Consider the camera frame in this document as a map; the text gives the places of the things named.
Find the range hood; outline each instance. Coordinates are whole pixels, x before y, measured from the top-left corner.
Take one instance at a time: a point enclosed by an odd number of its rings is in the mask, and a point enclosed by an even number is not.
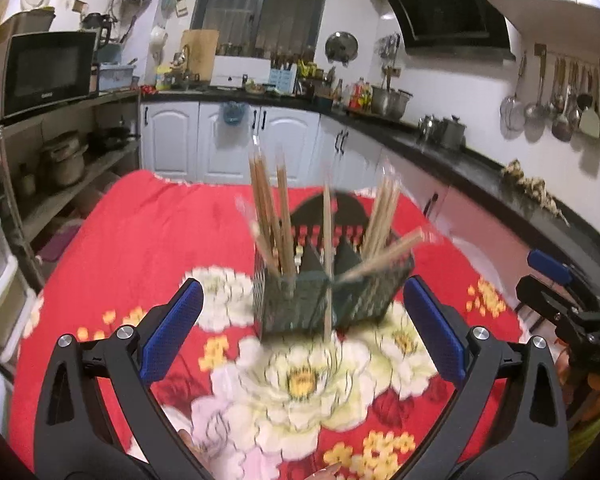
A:
[[[504,16],[487,0],[388,0],[411,54],[515,59]]]

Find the silver screw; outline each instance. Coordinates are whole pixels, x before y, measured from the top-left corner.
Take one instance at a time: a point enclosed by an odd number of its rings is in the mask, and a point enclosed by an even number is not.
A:
[[[534,336],[534,338],[531,341],[536,348],[546,348],[546,341],[543,337],[540,337],[539,335]]]
[[[74,338],[68,334],[61,335],[60,339],[58,339],[58,346],[62,348],[64,348],[65,346],[69,346],[71,344],[71,341],[73,340]]]
[[[489,338],[489,331],[483,326],[477,326],[474,328],[474,337],[480,341],[485,341]]]
[[[133,334],[134,328],[129,325],[121,326],[116,332],[118,339],[129,339]]]

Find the cutting board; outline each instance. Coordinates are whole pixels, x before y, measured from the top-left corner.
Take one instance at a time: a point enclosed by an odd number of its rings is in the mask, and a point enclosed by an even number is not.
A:
[[[182,33],[180,48],[189,45],[187,68],[192,74],[200,74],[200,81],[211,81],[219,35],[218,30],[202,28],[185,30]]]

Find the floral tablecloth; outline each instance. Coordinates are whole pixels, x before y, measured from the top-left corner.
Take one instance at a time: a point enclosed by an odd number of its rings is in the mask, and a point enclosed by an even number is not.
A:
[[[341,462],[340,480],[386,480],[423,441],[453,387],[437,374],[398,295],[383,322],[320,338],[261,344],[254,335],[253,245],[235,210],[237,186],[167,182],[147,171],[121,179],[98,204],[48,281],[27,325],[13,396],[10,441],[32,467],[40,385],[59,335],[109,336],[137,324],[188,277],[205,303],[154,396],[186,429],[217,480],[302,480]],[[290,191],[297,206],[315,189]],[[372,201],[360,199],[370,211]],[[394,230],[429,225],[402,198]],[[468,324],[520,338],[517,317],[446,238],[414,252],[421,275]],[[483,443],[502,394],[493,389],[464,455]],[[102,389],[120,441],[133,439],[107,381]]]

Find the chopstick basket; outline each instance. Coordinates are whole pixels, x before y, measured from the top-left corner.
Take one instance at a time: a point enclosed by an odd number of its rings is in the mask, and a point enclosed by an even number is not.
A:
[[[256,251],[253,303],[256,333],[260,339],[286,333],[322,333],[326,292],[332,290],[332,326],[345,330],[363,320],[380,320],[414,267],[413,254],[405,254],[379,272],[350,283],[337,283],[339,274],[360,263],[358,248],[368,225],[362,204],[343,192],[332,194],[337,202],[333,235],[337,242],[334,282],[322,266],[322,194],[307,199],[291,215],[294,254],[299,272],[295,277],[272,275]],[[396,237],[391,232],[390,241]]]

